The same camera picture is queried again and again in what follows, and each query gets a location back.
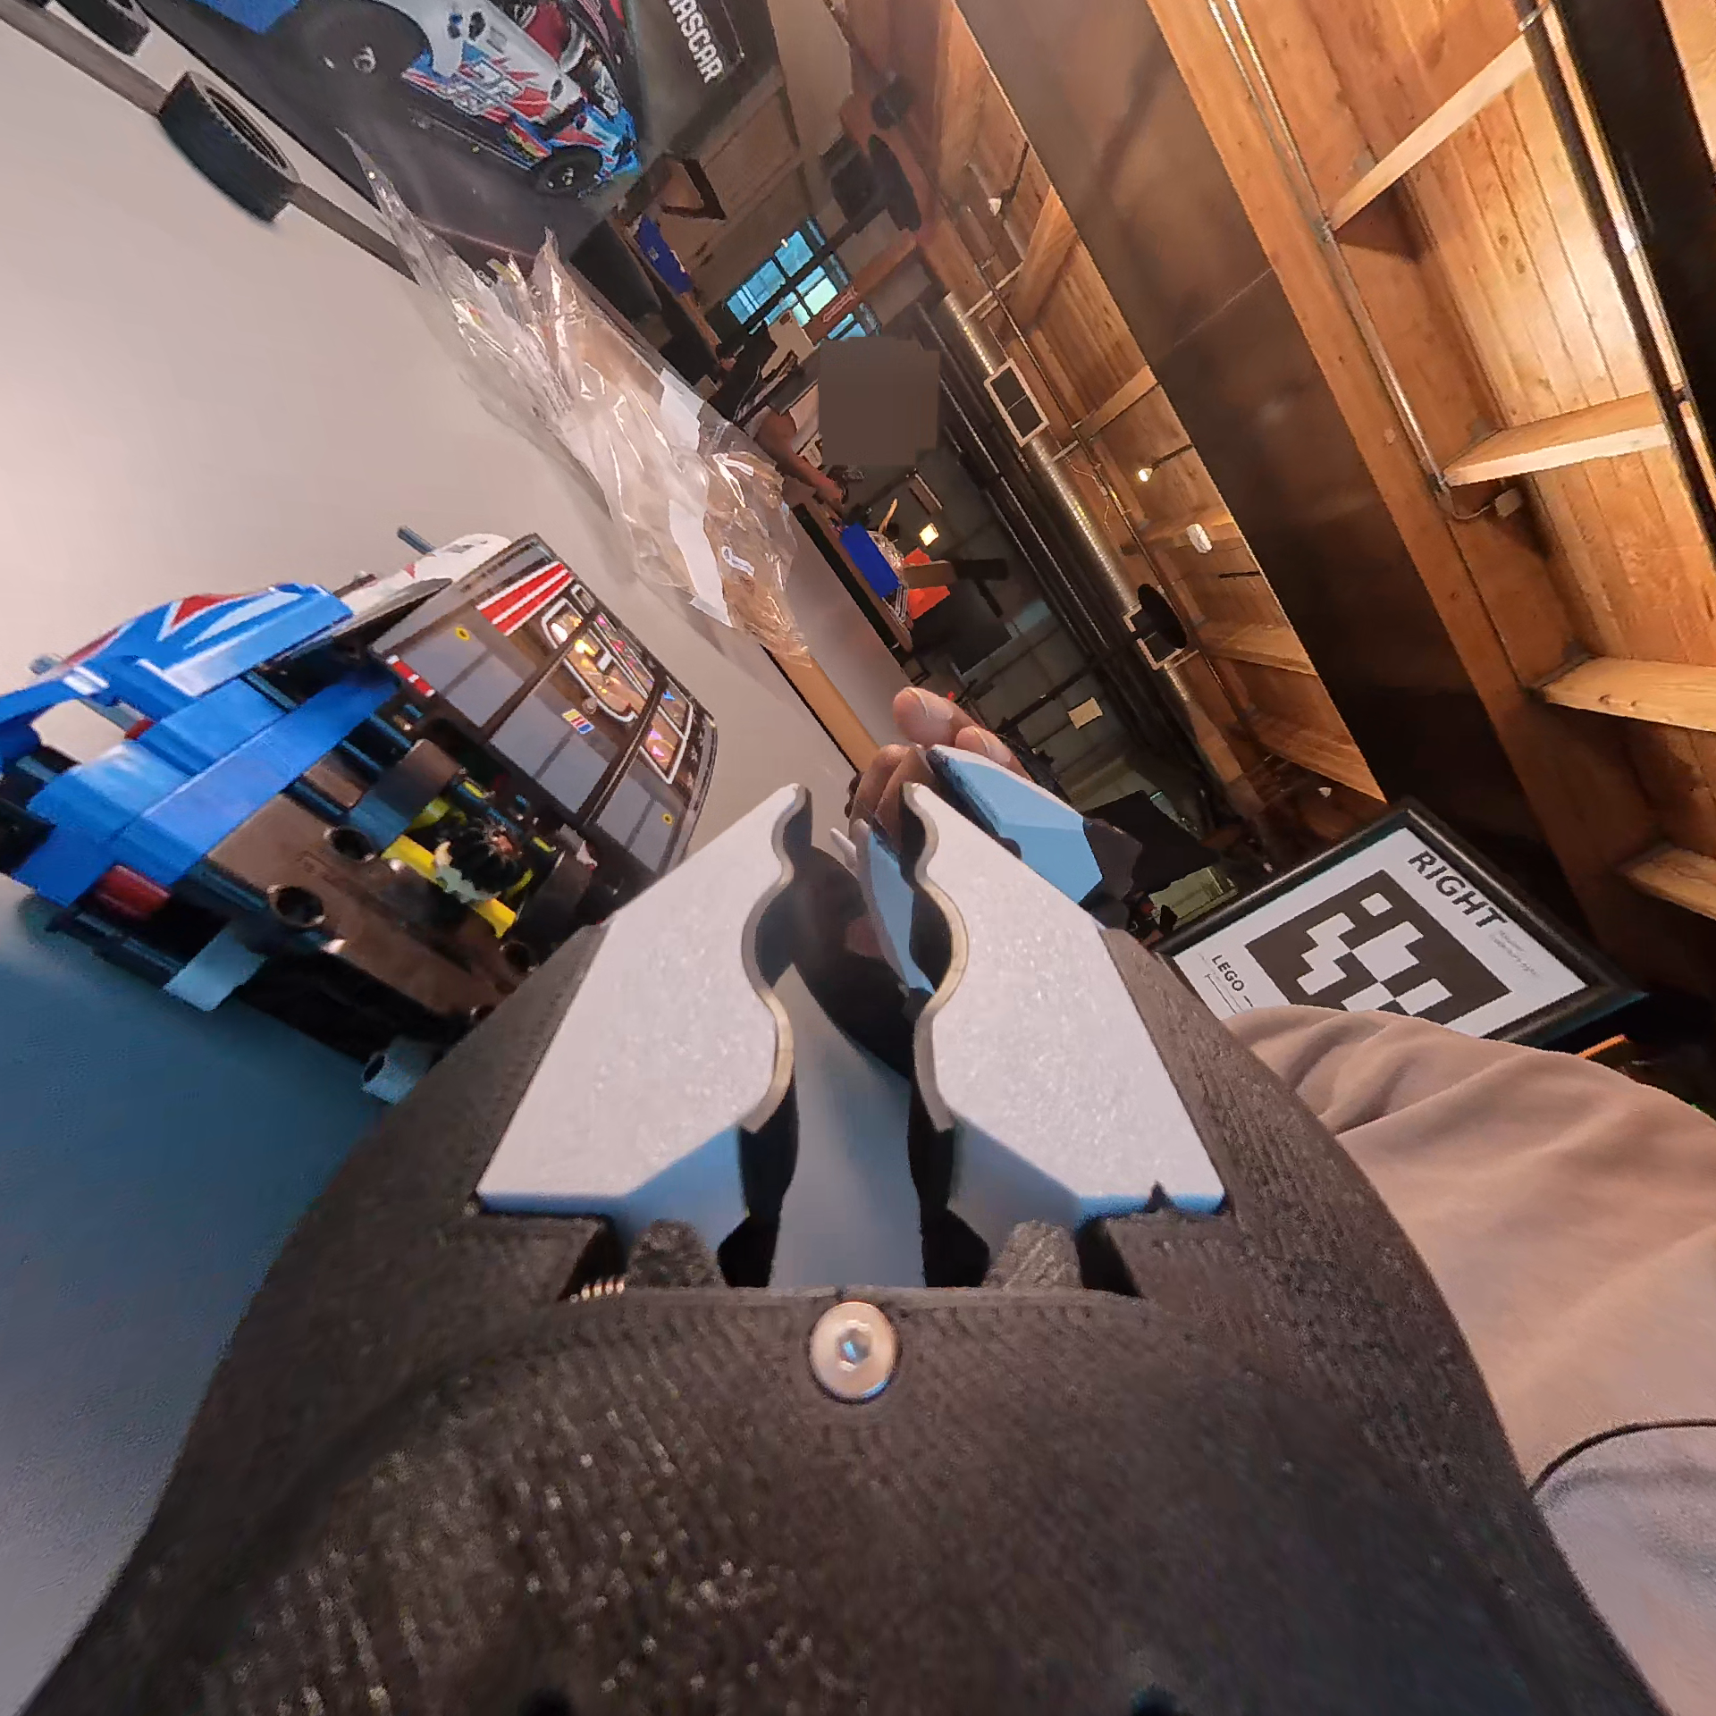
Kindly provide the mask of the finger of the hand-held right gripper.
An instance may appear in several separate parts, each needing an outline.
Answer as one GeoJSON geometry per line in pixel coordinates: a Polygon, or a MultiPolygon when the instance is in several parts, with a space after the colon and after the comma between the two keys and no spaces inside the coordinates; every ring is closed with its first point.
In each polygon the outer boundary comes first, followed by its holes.
{"type": "Polygon", "coordinates": [[[1088,820],[1037,782],[987,756],[928,750],[930,769],[962,812],[1079,905],[1105,893],[1105,872],[1088,820]]]}
{"type": "Polygon", "coordinates": [[[863,823],[852,837],[857,875],[887,964],[920,998],[948,998],[961,977],[961,920],[953,897],[933,875],[938,826],[917,825],[915,853],[906,853],[878,826],[863,823]]]}

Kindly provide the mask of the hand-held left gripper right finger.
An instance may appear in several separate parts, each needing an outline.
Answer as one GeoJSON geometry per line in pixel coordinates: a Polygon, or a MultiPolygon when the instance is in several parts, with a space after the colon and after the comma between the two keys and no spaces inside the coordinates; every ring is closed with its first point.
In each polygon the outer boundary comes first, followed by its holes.
{"type": "MultiPolygon", "coordinates": [[[[951,1138],[954,1218],[997,1251],[1023,1221],[1220,1210],[1209,1147],[1102,920],[953,798],[909,786],[912,853],[920,823],[938,828],[931,870],[961,920],[954,993],[928,998],[915,1023],[915,1082],[933,1134],[951,1138]]],[[[1124,846],[1094,848],[1103,894],[1124,891],[1108,875],[1124,846]]]]}

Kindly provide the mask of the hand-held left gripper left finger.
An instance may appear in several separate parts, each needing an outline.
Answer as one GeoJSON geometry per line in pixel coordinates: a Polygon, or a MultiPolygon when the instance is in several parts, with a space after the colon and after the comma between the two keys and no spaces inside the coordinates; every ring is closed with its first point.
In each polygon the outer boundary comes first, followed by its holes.
{"type": "Polygon", "coordinates": [[[612,914],[476,1182],[484,1214],[774,1247],[799,1158],[779,982],[810,826],[810,791],[782,786],[612,914]]]}

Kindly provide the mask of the lego car model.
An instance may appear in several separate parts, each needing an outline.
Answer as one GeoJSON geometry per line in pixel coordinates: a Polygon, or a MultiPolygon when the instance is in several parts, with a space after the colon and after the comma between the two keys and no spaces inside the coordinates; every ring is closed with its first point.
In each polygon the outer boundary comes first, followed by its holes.
{"type": "Polygon", "coordinates": [[[398,1102],[683,857],[714,714],[541,537],[197,593],[4,695],[4,873],[210,1013],[398,1102]]]}

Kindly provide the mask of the person's right forearm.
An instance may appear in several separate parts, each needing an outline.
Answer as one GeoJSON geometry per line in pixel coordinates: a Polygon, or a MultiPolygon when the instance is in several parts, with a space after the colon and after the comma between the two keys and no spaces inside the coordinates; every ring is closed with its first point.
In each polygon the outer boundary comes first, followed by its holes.
{"type": "Polygon", "coordinates": [[[1715,1126],[1589,1060],[1402,1015],[1227,1018],[1379,1190],[1519,1462],[1713,1422],[1715,1126]]]}

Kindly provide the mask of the lego set box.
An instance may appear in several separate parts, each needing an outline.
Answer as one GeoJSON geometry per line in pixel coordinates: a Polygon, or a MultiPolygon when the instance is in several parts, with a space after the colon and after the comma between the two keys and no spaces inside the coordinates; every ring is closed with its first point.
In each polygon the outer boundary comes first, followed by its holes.
{"type": "Polygon", "coordinates": [[[779,67],[768,4],[143,4],[292,137],[591,199],[691,155],[779,67]]]}

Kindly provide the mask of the person's right hand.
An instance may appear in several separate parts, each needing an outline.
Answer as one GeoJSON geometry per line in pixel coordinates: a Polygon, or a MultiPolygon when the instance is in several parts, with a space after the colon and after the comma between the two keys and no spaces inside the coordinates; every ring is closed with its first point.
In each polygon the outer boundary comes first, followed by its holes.
{"type": "Polygon", "coordinates": [[[863,825],[881,828],[890,842],[897,842],[909,786],[922,786],[940,797],[948,794],[930,759],[930,751],[938,748],[987,758],[1019,780],[1031,778],[996,731],[983,726],[946,696],[908,685],[892,696],[890,711],[894,740],[872,751],[851,791],[845,830],[854,842],[863,825]]]}

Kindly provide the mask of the framed marker sign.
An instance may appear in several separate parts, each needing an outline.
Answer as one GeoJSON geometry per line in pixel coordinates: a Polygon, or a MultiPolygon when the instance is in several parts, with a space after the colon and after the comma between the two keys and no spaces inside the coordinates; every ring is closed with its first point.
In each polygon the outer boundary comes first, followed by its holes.
{"type": "Polygon", "coordinates": [[[1416,801],[1157,953],[1222,1018],[1299,1004],[1552,1045],[1645,996],[1416,801]]]}

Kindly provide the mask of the clear plastic bags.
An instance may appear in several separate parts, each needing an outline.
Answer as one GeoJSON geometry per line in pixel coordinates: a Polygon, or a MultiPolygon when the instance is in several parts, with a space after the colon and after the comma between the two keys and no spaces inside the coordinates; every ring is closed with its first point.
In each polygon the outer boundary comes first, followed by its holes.
{"type": "Polygon", "coordinates": [[[487,408],[588,479],[630,571],[793,666],[811,662],[787,596],[795,529],[760,447],[618,319],[552,236],[475,267],[381,162],[347,144],[425,319],[487,408]]]}

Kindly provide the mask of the window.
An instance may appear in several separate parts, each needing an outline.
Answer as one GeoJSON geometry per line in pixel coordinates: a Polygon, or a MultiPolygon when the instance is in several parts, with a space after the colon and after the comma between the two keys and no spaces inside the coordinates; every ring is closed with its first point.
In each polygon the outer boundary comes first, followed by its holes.
{"type": "Polygon", "coordinates": [[[723,308],[743,328],[788,319],[810,331],[852,283],[840,252],[822,255],[823,244],[823,227],[815,218],[803,220],[721,299],[723,308]]]}

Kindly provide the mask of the person's beige sweatshirt torso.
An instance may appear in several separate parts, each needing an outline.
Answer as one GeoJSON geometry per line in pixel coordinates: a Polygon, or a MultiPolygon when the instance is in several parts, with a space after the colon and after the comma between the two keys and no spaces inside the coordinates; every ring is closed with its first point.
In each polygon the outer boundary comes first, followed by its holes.
{"type": "Polygon", "coordinates": [[[1635,1422],[1532,1482],[1596,1612],[1676,1714],[1715,1711],[1715,1423],[1635,1422]]]}

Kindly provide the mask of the silver ventilation duct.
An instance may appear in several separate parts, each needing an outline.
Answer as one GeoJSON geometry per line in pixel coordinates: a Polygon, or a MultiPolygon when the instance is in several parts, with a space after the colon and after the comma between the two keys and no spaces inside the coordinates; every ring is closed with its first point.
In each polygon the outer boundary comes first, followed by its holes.
{"type": "Polygon", "coordinates": [[[1047,434],[1031,440],[1015,436],[992,383],[1005,368],[996,339],[965,310],[956,295],[941,293],[928,310],[935,340],[951,362],[951,381],[961,385],[961,405],[972,419],[975,433],[997,459],[1007,481],[1019,489],[1033,543],[1055,565],[1043,571],[1048,585],[1064,590],[1085,630],[1102,642],[1103,674],[1126,703],[1129,717],[1154,731],[1175,728],[1177,740],[1149,738],[1149,748],[1187,751],[1187,764],[1209,778],[1214,793],[1240,812],[1260,807],[1245,759],[1234,751],[1223,726],[1209,717],[1189,685],[1169,667],[1154,667],[1134,621],[1141,560],[1124,557],[1110,540],[1079,489],[1045,450],[1047,434]]]}

